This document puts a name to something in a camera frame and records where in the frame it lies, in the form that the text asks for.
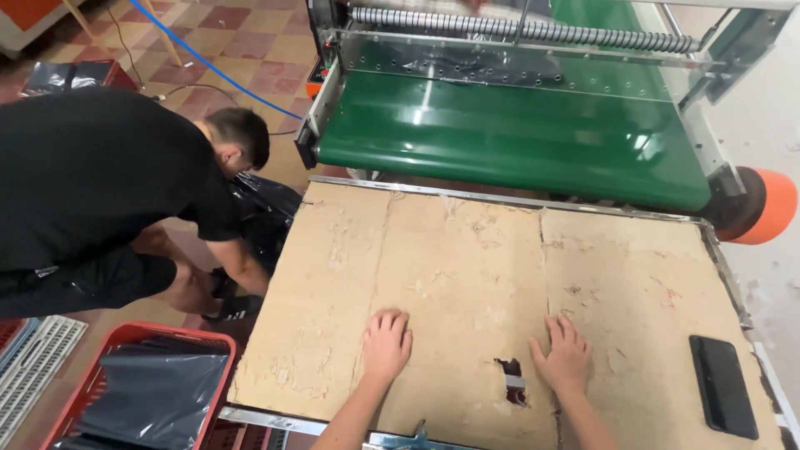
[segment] black t-shirt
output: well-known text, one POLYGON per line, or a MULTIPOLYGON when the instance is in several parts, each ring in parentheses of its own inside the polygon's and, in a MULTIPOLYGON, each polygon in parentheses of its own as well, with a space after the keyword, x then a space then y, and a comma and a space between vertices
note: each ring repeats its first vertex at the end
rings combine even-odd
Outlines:
POLYGON ((0 271, 89 259, 161 219, 239 237, 214 149, 144 95, 85 88, 0 105, 0 271))

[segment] tiled floor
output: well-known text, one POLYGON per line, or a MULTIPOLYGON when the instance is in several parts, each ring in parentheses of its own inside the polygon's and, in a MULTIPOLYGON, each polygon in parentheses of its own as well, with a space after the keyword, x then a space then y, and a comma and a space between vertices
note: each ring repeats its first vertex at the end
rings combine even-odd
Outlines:
MULTIPOLYGON (((311 101, 306 97, 305 80, 316 60, 316 51, 302 0, 158 0, 152 3, 156 15, 177 36, 185 39, 236 82, 295 114, 307 112, 311 101)), ((113 51, 112 56, 134 81, 137 81, 137 75, 130 69, 128 54, 122 49, 117 28, 106 12, 106 6, 119 22, 122 38, 133 55, 134 66, 143 81, 143 94, 166 94, 191 83, 211 84, 230 92, 242 106, 257 111, 271 132, 291 131, 297 127, 297 119, 243 94, 177 45, 182 62, 193 64, 176 66, 158 39, 155 26, 127 0, 89 0, 81 10, 90 20, 92 31, 100 36, 103 45, 113 51)), ((10 62, 0 56, 0 102, 16 98, 35 61, 105 58, 109 55, 93 46, 89 36, 72 17, 66 17, 29 46, 20 61, 10 62)), ((194 120, 229 106, 230 100, 214 90, 183 89, 172 94, 163 104, 194 120)), ((270 153, 270 161, 260 175, 304 191, 309 172, 294 149, 292 136, 274 136, 270 153)), ((198 316, 172 311, 150 299, 139 300, 117 311, 86 311, 70 316, 88 322, 90 329, 8 448, 36 450, 41 445, 86 365, 112 327, 135 319, 205 327, 198 316)), ((245 339, 253 321, 238 322, 220 331, 245 339)))

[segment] hole in cardboard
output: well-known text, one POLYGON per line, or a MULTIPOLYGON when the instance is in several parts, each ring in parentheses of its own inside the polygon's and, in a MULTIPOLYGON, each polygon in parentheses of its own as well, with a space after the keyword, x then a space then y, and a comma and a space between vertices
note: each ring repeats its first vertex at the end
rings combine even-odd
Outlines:
POLYGON ((525 387, 523 385, 522 378, 518 379, 518 385, 510 385, 508 382, 508 376, 514 377, 521 377, 522 376, 522 369, 519 367, 519 361, 516 358, 512 358, 511 361, 504 361, 500 360, 499 358, 494 359, 495 363, 498 363, 502 366, 502 371, 506 377, 506 400, 510 401, 513 404, 517 404, 519 406, 527 406, 526 398, 525 398, 525 387))

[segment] black shorts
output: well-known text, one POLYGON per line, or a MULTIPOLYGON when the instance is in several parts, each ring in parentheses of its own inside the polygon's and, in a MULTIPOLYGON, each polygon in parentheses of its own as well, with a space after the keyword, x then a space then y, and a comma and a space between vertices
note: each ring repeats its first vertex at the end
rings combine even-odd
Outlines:
POLYGON ((164 292, 177 270, 172 259, 124 246, 41 278, 32 271, 0 272, 0 319, 120 308, 164 292))

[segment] man's ear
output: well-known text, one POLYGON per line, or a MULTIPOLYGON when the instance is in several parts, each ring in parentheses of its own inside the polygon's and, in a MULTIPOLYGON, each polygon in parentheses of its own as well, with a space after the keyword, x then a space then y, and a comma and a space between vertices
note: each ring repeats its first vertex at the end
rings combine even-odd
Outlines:
POLYGON ((220 156, 222 156, 222 161, 224 163, 242 157, 242 150, 236 147, 235 144, 222 144, 220 147, 220 156))

